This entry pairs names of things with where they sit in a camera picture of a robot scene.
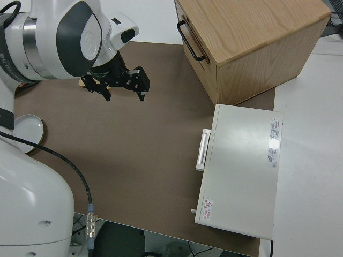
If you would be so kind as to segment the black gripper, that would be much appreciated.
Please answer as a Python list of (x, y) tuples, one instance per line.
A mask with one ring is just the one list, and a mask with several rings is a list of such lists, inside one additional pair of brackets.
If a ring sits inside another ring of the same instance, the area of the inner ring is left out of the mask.
[(133, 70), (128, 70), (120, 52), (117, 52), (107, 63), (92, 67), (90, 73), (91, 75), (81, 77), (82, 82), (89, 92), (101, 94), (106, 101), (110, 101), (111, 94), (103, 84), (117, 86), (122, 74), (124, 83), (122, 87), (135, 92), (141, 102), (150, 90), (150, 80), (143, 67), (138, 66)]

